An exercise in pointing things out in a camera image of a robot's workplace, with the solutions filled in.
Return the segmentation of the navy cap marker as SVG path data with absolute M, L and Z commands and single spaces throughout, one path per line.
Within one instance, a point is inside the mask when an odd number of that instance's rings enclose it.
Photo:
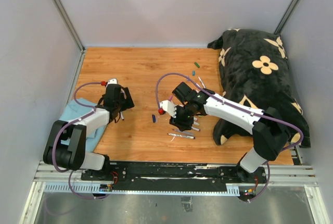
M 191 135 L 183 135 L 183 134 L 176 134 L 176 133 L 168 133 L 167 135 L 172 136 L 173 138 L 179 137 L 179 138 L 185 138 L 185 139 L 191 139 L 194 140 L 195 137 Z

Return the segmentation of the dark green cap marker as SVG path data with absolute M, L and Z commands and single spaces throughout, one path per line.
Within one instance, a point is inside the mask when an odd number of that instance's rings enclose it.
M 200 83 L 201 83 L 201 85 L 202 85 L 202 87 L 205 89 L 206 88 L 206 86 L 205 86 L 205 84 L 204 84 L 204 82 L 203 82 L 203 80 L 198 76 L 198 79 L 199 79 L 199 81 L 200 81 Z

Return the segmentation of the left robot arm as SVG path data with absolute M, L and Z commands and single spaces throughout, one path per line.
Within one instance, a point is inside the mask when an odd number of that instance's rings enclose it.
M 84 86 L 98 84 L 105 87 L 105 93 L 96 105 L 78 101 L 76 94 Z M 106 180 L 115 173 L 111 169 L 108 155 L 88 152 L 86 139 L 94 131 L 111 122 L 117 123 L 121 112 L 134 107 L 127 87 L 118 84 L 117 79 L 89 82 L 79 86 L 73 95 L 74 101 L 90 109 L 70 121 L 57 120 L 53 123 L 45 149 L 43 162 L 54 166 L 58 172 L 68 170 L 89 170 L 100 180 Z

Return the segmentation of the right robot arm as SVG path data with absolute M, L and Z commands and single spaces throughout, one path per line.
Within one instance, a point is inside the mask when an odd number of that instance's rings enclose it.
M 266 161 L 274 161 L 290 139 L 287 126 L 282 124 L 281 116 L 274 108 L 251 109 L 208 89 L 197 92 L 184 82 L 172 93 L 180 105 L 169 100 L 161 101 L 159 105 L 170 115 L 170 124 L 180 131 L 190 130 L 195 116 L 214 116 L 228 123 L 226 130 L 236 127 L 252 136 L 253 147 L 235 168 L 241 182 L 252 180 L 255 171 Z

